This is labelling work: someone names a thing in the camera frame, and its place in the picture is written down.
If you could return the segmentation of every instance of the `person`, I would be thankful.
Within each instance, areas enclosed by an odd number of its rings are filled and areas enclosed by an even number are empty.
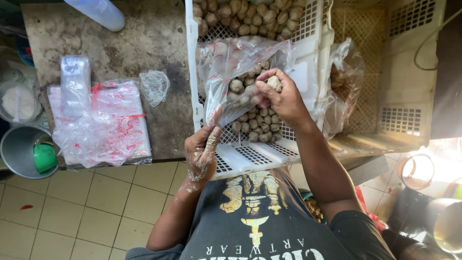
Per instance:
[[[274,75],[281,93],[264,82]],[[327,224],[308,212],[286,167],[208,181],[217,168],[218,112],[186,139],[188,175],[146,248],[130,249],[126,260],[394,259],[294,81],[275,68],[257,77],[256,88],[259,105],[272,103],[294,131],[306,180]]]

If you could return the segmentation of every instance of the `black t-shirt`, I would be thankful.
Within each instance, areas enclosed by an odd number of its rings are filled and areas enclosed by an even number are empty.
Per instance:
[[[313,219],[287,168],[211,181],[190,239],[159,252],[133,248],[126,260],[394,259],[372,220],[348,210],[330,226]]]

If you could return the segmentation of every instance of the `red plastic bag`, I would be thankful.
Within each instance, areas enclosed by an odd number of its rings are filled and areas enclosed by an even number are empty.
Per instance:
[[[372,219],[372,221],[377,227],[378,232],[380,233],[380,235],[382,235],[382,230],[385,230],[385,225],[378,220],[378,217],[376,215],[367,212],[366,202],[364,201],[364,196],[363,192],[361,191],[361,188],[359,186],[356,186],[354,189],[356,191],[356,196],[358,197],[359,203],[361,203],[361,207],[363,207],[364,212],[366,212],[366,215],[368,215]]]

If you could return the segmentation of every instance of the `table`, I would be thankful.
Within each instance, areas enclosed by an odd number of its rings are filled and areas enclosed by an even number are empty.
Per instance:
[[[152,108],[141,95],[152,159],[182,161],[184,140],[194,132],[185,7],[178,0],[124,0],[114,4],[126,19],[125,27],[118,32],[109,31],[66,3],[21,5],[50,130],[55,124],[46,88],[60,83],[61,56],[88,56],[91,80],[95,82],[159,70],[171,83],[166,101]],[[63,158],[59,158],[59,165],[61,169],[66,166]]]

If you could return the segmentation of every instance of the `person's right hand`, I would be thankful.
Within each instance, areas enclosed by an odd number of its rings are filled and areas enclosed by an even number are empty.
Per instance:
[[[282,92],[277,93],[273,87],[263,82],[277,76],[282,84]],[[272,68],[257,77],[255,99],[261,107],[270,103],[287,126],[296,130],[303,124],[313,122],[295,82],[280,68]]]

